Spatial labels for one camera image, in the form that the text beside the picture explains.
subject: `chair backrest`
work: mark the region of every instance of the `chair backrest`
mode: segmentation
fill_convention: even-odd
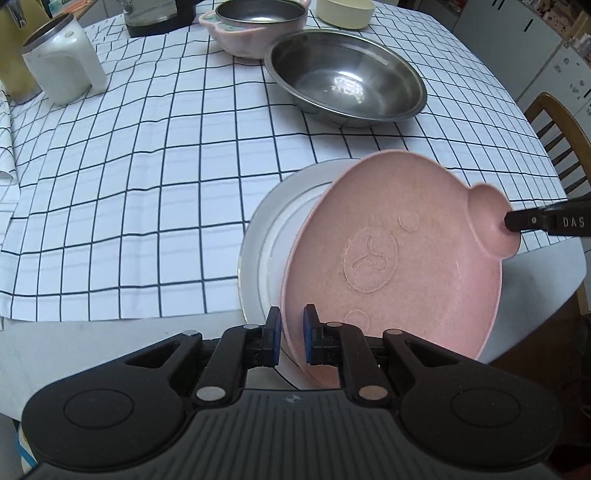
[[[550,122],[537,131],[538,138],[542,143],[545,141],[543,137],[548,133],[550,134],[550,140],[544,144],[546,153],[550,153],[559,143],[561,145],[564,144],[565,142],[563,140],[566,140],[568,143],[568,146],[564,150],[559,149],[558,154],[551,155],[551,157],[554,155],[554,158],[551,158],[552,165],[557,169],[560,181],[570,176],[567,185],[563,184],[564,191],[568,195],[591,179],[591,143],[579,123],[564,105],[546,92],[538,95],[538,98],[533,101],[525,111],[525,118],[529,123],[533,124],[534,120],[542,112],[546,112],[550,117]],[[562,170],[560,163],[571,154],[574,154],[576,161]],[[581,174],[572,178],[571,174],[579,169],[579,167],[582,167]]]

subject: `floor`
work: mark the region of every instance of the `floor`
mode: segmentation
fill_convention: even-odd
[[[591,420],[577,403],[580,356],[575,344],[579,327],[579,307],[573,296],[540,328],[492,363],[554,393],[564,416],[559,444],[591,442]]]

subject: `white plate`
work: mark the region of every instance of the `white plate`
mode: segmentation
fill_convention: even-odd
[[[238,294],[247,323],[263,324],[278,306],[285,265],[302,224],[330,184],[357,160],[310,165],[277,184],[257,207],[238,260]],[[296,388],[317,388],[283,352],[277,372]]]

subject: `embossed circle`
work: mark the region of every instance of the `embossed circle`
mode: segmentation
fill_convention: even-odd
[[[363,310],[351,310],[345,318],[343,322],[348,323],[350,325],[355,325],[359,328],[363,333],[367,332],[369,329],[369,324],[371,323],[369,320],[369,315],[365,313]]]
[[[370,226],[350,240],[343,259],[343,270],[351,287],[370,293],[388,283],[397,261],[395,238],[383,228]]]
[[[398,215],[398,224],[407,232],[413,233],[417,231],[420,219],[414,212],[402,212]]]
[[[388,390],[379,385],[367,385],[359,389],[359,396],[365,400],[381,400],[388,396]]]

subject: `yellow kettle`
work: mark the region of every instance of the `yellow kettle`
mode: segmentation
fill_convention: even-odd
[[[22,45],[49,17],[35,0],[0,0],[0,80],[16,103],[41,92],[22,59]]]

